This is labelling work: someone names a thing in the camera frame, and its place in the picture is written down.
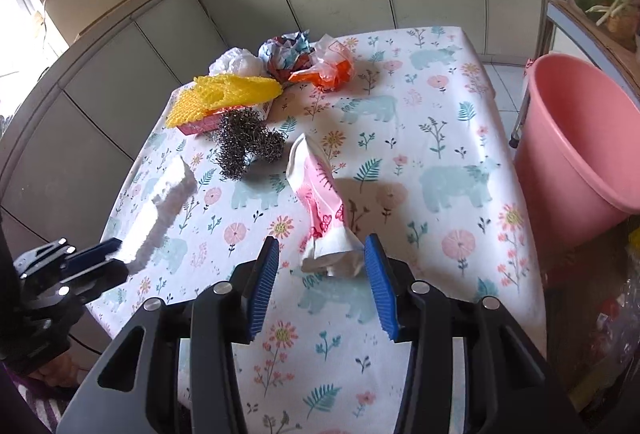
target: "trash can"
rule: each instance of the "trash can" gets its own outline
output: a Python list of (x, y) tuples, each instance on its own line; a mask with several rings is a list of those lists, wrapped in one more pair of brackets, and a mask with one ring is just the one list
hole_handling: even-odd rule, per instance
[(640, 213), (640, 111), (601, 70), (569, 55), (540, 57), (528, 77), (514, 162), (544, 255)]

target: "metal screw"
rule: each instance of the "metal screw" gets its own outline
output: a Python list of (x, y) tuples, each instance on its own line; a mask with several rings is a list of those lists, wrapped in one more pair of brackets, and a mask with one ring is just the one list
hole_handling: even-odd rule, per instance
[(147, 311), (156, 311), (162, 305), (162, 301), (158, 297), (151, 297), (151, 299), (145, 300), (142, 305)]
[(482, 299), (482, 305), (487, 309), (498, 309), (500, 307), (500, 301), (495, 297), (484, 297), (484, 299)]
[(233, 289), (234, 287), (231, 286), (231, 283), (229, 281), (220, 281), (219, 283), (214, 284), (213, 293), (217, 293), (218, 295), (226, 295)]
[(419, 293), (421, 295), (423, 295), (424, 293), (428, 293), (430, 289), (431, 286), (425, 283), (425, 281), (415, 281), (411, 285), (411, 291), (413, 291), (414, 293)]

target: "yellow foam net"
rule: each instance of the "yellow foam net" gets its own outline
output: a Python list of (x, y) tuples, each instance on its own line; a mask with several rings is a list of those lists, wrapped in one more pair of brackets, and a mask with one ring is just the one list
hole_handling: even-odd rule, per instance
[(282, 86), (271, 78), (239, 77), (232, 73), (195, 77), (195, 85), (180, 93), (166, 118), (166, 127), (197, 122), (219, 109), (255, 106), (273, 100)]

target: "white patterned tablecloth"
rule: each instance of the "white patterned tablecloth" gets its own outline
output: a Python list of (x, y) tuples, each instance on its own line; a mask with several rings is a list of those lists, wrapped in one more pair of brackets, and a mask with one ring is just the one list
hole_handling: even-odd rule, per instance
[[(360, 239), (376, 232), (389, 256), (450, 297), (495, 295), (544, 352), (542, 284), (524, 198), (494, 90), (466, 35), (434, 26), (340, 41), (353, 50), (356, 77), (335, 93), (287, 88), (268, 124), (288, 144), (305, 132), (322, 145)], [(124, 237), (176, 155), (193, 169), (198, 192), (145, 270), (92, 304), (95, 318), (115, 336), (145, 299), (194, 299), (254, 259), (267, 235), (277, 237), (280, 270), (262, 333), (234, 348), (248, 431), (393, 432), (409, 345), (393, 344), (380, 328), (366, 278), (298, 268), (310, 223), (284, 178), (288, 150), (279, 163), (254, 164), (244, 181), (223, 181), (214, 141), (164, 128), (176, 94), (122, 186), (104, 237)], [(187, 342), (180, 353), (187, 400)], [(323, 385), (333, 385), (332, 396), (318, 401), (314, 390)], [(461, 428), (463, 391), (456, 385), (452, 432)]]

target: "brown floor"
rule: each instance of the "brown floor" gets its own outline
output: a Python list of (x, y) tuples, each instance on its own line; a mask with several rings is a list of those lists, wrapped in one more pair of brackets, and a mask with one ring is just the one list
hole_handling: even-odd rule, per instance
[(637, 222), (626, 221), (572, 252), (540, 259), (543, 273), (558, 264), (573, 267), (565, 283), (545, 291), (547, 358), (566, 390), (588, 369), (584, 354), (602, 302), (622, 292), (628, 266), (627, 236), (637, 226)]

